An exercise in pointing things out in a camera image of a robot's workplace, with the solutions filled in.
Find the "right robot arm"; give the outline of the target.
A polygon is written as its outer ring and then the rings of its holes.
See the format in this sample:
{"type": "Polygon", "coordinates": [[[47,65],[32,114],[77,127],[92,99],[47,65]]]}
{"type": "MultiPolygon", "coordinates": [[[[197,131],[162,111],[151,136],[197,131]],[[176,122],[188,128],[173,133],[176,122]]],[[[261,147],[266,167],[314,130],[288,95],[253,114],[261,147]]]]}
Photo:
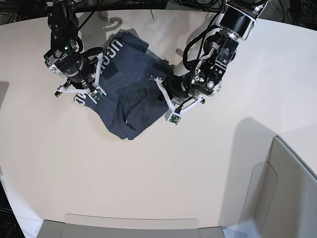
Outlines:
{"type": "Polygon", "coordinates": [[[79,20],[75,14],[76,0],[47,0],[50,13],[48,26],[51,30],[51,48],[44,55],[45,65],[54,74],[67,81],[63,88],[95,91],[97,76],[93,63],[103,52],[101,47],[84,51],[79,32],[79,20]]]}

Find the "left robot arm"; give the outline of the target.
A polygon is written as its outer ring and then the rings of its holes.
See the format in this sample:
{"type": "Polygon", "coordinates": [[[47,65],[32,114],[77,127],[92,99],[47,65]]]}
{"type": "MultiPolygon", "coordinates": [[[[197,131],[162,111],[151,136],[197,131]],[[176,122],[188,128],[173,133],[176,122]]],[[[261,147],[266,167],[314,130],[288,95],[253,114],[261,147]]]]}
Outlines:
{"type": "Polygon", "coordinates": [[[170,76],[164,87],[171,101],[183,106],[200,95],[213,96],[221,89],[227,66],[236,55],[239,40],[247,40],[266,0],[224,0],[220,22],[214,17],[206,30],[191,40],[183,52],[187,73],[170,76]]]}

